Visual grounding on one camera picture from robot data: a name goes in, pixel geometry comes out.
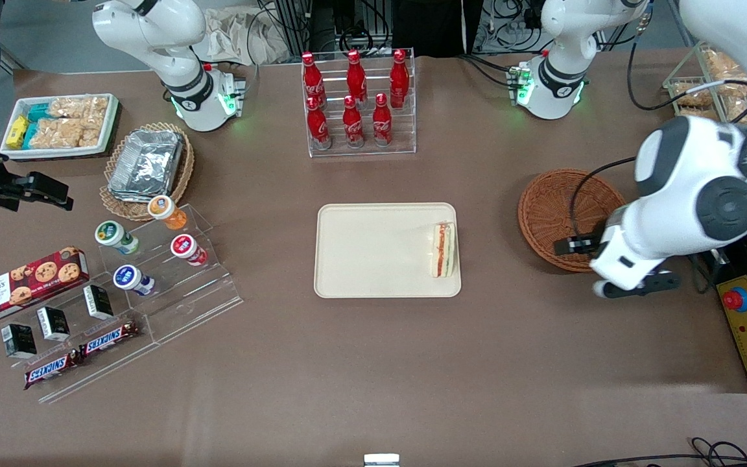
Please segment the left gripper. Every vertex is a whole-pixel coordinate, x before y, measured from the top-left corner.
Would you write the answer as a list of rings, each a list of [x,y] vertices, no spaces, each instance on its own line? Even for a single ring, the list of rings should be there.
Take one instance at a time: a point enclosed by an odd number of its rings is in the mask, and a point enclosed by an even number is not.
[[[616,209],[608,217],[602,237],[578,237],[554,242],[557,256],[594,255],[590,267],[600,278],[624,291],[637,289],[664,258],[646,257],[632,248],[626,239],[623,217],[626,209]]]

